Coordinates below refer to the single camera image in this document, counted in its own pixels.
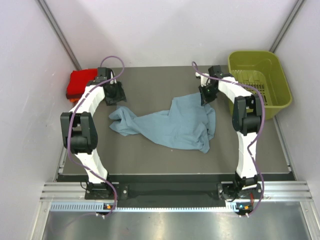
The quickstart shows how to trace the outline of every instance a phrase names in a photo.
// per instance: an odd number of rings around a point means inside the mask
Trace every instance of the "white wall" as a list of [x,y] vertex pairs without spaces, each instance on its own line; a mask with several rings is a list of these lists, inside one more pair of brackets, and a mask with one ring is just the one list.
[[269,50],[295,2],[47,0],[83,68],[108,55],[127,67],[226,64],[236,50]]
[[295,171],[320,213],[320,1],[307,0],[276,50],[293,102],[277,118]]
[[62,147],[74,69],[35,0],[0,7],[0,239],[27,239]]

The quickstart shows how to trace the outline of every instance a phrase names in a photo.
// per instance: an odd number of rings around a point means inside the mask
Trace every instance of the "green laundry basket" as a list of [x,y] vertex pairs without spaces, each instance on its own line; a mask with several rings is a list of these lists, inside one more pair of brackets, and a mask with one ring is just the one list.
[[[239,83],[260,91],[264,101],[265,119],[273,118],[292,102],[290,89],[276,55],[269,51],[235,51],[228,58],[229,72]],[[233,114],[234,105],[229,101]]]

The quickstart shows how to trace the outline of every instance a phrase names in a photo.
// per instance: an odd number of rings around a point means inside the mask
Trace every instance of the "red cloth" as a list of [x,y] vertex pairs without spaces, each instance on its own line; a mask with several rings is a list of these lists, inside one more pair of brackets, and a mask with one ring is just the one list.
[[97,74],[97,68],[73,71],[70,74],[70,82],[66,88],[66,98],[72,100],[72,102],[79,100],[85,92],[87,83],[94,80]]

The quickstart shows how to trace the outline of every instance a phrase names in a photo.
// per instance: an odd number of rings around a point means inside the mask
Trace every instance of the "light blue fabric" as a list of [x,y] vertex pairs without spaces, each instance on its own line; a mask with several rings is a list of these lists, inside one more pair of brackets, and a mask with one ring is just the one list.
[[216,129],[216,112],[209,104],[201,106],[200,93],[175,97],[170,110],[139,117],[119,106],[109,118],[116,120],[110,128],[123,136],[142,134],[156,144],[203,153]]

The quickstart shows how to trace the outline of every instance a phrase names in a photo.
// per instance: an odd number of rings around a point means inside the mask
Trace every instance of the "purple cable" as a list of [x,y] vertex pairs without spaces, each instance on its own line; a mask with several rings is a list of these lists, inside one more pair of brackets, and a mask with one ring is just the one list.
[[[115,189],[115,187],[106,179],[102,178],[101,176],[99,176],[98,174],[96,174],[94,171],[92,171],[89,167],[79,163],[79,162],[76,162],[73,157],[72,157],[72,153],[71,153],[71,149],[70,149],[70,141],[71,141],[71,133],[72,133],[72,126],[73,126],[73,123],[74,123],[74,119],[75,119],[75,115],[77,113],[77,110],[79,109],[79,107],[85,102],[85,100],[87,99],[87,97],[89,96],[90,93],[92,93],[97,87],[100,87],[101,85],[105,84],[105,83],[108,83],[114,79],[117,79],[118,77],[120,77],[123,73],[124,73],[124,70],[125,70],[125,64],[124,64],[124,61],[122,61],[122,59],[120,57],[117,57],[117,56],[107,56],[105,57],[101,64],[100,64],[100,67],[102,66],[102,64],[104,63],[105,60],[109,59],[109,58],[116,58],[118,59],[121,64],[122,64],[122,70],[121,72],[117,75],[117,76],[114,76],[113,78],[111,79],[108,79],[108,80],[105,80],[105,81],[102,81],[100,82],[99,84],[95,85],[85,96],[84,98],[80,101],[80,103],[77,105],[77,107],[74,109],[72,115],[71,115],[71,118],[70,118],[70,125],[69,125],[69,131],[68,131],[68,138],[67,138],[67,154],[68,154],[68,157],[70,159],[70,161],[72,161],[74,164],[77,164],[87,170],[90,171],[90,173],[92,175],[94,175],[95,177],[97,177],[98,179],[100,179],[102,182],[105,182],[106,184],[108,184],[111,188],[112,188],[112,191],[114,193],[114,204],[110,210],[110,212],[108,212],[105,217],[109,216],[113,210],[116,208],[116,203],[117,203],[117,199],[118,199],[118,195],[117,195],[117,191]],[[65,228],[67,228],[70,224],[72,224],[73,222],[75,222],[76,220],[84,217],[84,216],[88,216],[88,215],[95,215],[95,213],[92,213],[92,212],[88,212],[88,213],[85,213],[83,215],[80,215],[79,217],[75,218],[74,220],[72,220],[71,222],[69,222],[68,224],[66,224],[62,229],[59,230],[59,232]]]
[[193,61],[191,63],[192,67],[194,68],[194,70],[200,74],[201,76],[204,76],[206,78],[209,78],[209,79],[212,79],[212,80],[217,80],[217,81],[221,81],[221,82],[225,82],[225,83],[231,83],[231,84],[235,84],[235,85],[238,85],[238,86],[241,86],[241,87],[244,87],[244,88],[249,88],[249,89],[252,89],[254,90],[258,96],[259,96],[259,99],[260,99],[260,102],[261,102],[261,108],[262,108],[262,115],[261,115],[261,126],[260,126],[260,129],[255,137],[255,139],[248,145],[247,147],[247,150],[251,156],[251,159],[252,159],[252,162],[253,162],[253,165],[255,167],[255,170],[256,172],[260,175],[260,178],[261,178],[261,182],[262,182],[262,191],[261,191],[261,196],[259,198],[259,201],[257,202],[255,208],[252,210],[252,212],[250,212],[248,215],[251,216],[255,211],[256,209],[259,207],[260,203],[261,203],[261,200],[262,198],[264,197],[264,192],[265,192],[265,180],[264,180],[264,177],[262,176],[262,173],[261,171],[259,170],[259,167],[254,159],[254,156],[252,155],[251,151],[250,151],[250,147],[258,140],[258,138],[260,137],[261,133],[262,133],[262,130],[264,129],[264,125],[265,125],[265,104],[264,104],[264,99],[261,95],[261,93],[259,92],[258,89],[256,89],[255,87],[253,86],[249,86],[249,85],[245,85],[245,84],[242,84],[242,83],[234,83],[232,81],[228,81],[228,80],[224,80],[224,79],[221,79],[221,78],[217,78],[217,77],[212,77],[212,76],[207,76],[205,75],[203,72],[200,72],[198,70],[198,65]]

